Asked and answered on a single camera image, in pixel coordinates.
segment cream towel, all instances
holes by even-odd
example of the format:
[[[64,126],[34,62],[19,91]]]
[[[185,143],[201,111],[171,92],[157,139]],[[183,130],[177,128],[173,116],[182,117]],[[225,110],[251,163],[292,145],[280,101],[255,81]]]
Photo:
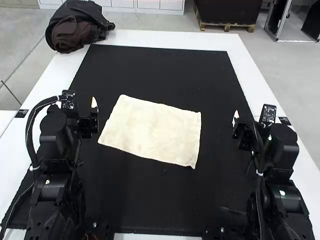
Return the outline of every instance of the cream towel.
[[[195,169],[200,132],[200,112],[121,95],[98,143]]]

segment gray floor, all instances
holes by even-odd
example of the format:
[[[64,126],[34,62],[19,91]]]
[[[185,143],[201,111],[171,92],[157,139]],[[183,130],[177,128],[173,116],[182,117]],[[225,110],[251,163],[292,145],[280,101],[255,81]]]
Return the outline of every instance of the gray floor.
[[[55,54],[46,45],[45,39],[42,39],[52,14],[52,10],[0,8],[0,79],[7,81],[22,102]],[[186,2],[184,16],[119,12],[105,12],[104,15],[115,22],[117,29],[200,32],[190,0]],[[240,35],[320,168],[320,43],[273,42],[263,30],[265,19],[266,14],[260,14],[255,33],[247,33],[241,28],[232,28],[230,33]],[[6,30],[7,26],[10,26],[11,31]],[[223,33],[223,30],[217,27],[205,32]],[[292,31],[287,33],[289,38],[301,36],[300,31],[297,34]],[[2,87],[0,109],[18,108],[19,104]]]

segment black cable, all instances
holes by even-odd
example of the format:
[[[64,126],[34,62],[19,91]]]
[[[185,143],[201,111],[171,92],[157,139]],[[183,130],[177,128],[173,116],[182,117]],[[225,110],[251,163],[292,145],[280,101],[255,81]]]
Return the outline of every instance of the black cable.
[[[257,214],[258,214],[258,221],[259,221],[259,232],[260,232],[260,240],[265,239],[265,221],[263,217],[263,208],[262,208],[262,201],[261,201],[261,185],[264,183],[263,179],[263,172],[265,170],[265,148],[264,148],[264,142],[262,140],[261,135],[256,129],[255,122],[250,122],[250,128],[253,132],[254,138],[257,141],[259,153],[256,156],[258,158],[257,161],[257,183],[256,183],[256,190],[255,190],[255,198],[256,198],[256,208],[257,208]]]
[[[52,96],[47,99],[42,100],[39,102],[30,112],[28,120],[26,122],[26,128],[25,128],[25,144],[26,149],[29,153],[29,156],[31,158],[32,167],[37,168],[39,166],[39,159],[35,151],[34,143],[33,143],[33,133],[32,129],[34,126],[35,118],[38,115],[38,113],[45,108],[46,106],[52,105],[58,101],[65,101],[67,98],[63,95],[60,96]]]
[[[16,199],[15,203],[12,205],[11,211],[9,213],[9,216],[6,219],[6,222],[4,224],[4,226],[2,227],[1,231],[0,231],[0,240],[3,240],[5,237],[5,233],[7,230],[7,226],[8,223],[10,222],[10,218],[12,216],[12,213],[15,211],[16,205],[19,202],[20,198],[22,198],[24,195],[26,195],[30,190],[32,190],[32,186],[34,185],[34,183],[31,184],[31,186],[29,186],[23,193],[21,193],[21,195]]]

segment black mat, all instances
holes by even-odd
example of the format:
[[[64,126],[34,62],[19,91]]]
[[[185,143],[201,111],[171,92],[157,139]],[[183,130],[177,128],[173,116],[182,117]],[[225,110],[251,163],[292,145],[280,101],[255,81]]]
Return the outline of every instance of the black mat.
[[[234,220],[221,206],[246,210],[250,156],[232,139],[232,117],[252,114],[226,52],[92,45],[70,89],[82,115],[95,96],[99,133],[121,94],[202,118],[196,169],[99,145],[100,134],[82,141],[88,217],[108,220],[117,232],[199,236]]]

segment metal frame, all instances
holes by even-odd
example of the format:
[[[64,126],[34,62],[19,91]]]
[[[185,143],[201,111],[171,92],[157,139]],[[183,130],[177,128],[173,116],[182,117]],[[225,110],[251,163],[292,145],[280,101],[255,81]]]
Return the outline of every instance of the metal frame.
[[[14,97],[14,99],[20,104],[20,106],[22,105],[22,103],[19,101],[19,99],[16,97],[16,95],[14,95],[14,93],[10,90],[10,88],[6,85],[6,83],[4,81],[2,81],[0,79],[0,82],[3,84],[3,86],[5,86],[6,89],[8,89],[9,93],[11,93],[11,95]]]
[[[287,18],[287,15],[289,13],[290,7],[291,7],[291,3],[292,0],[288,0],[286,2],[282,17],[279,21],[278,24],[278,30],[276,31],[276,34],[274,34],[273,32],[271,32],[268,28],[269,26],[269,21],[271,18],[271,14],[273,12],[274,9],[274,5],[275,5],[275,1],[273,0],[271,5],[270,5],[270,9],[269,9],[269,13],[268,16],[266,18],[265,24],[264,24],[264,30],[266,31],[266,33],[275,41],[275,42],[281,42],[281,43],[317,43],[317,40],[280,40],[280,34],[282,32],[282,29],[284,28],[284,24],[285,24],[285,20]]]

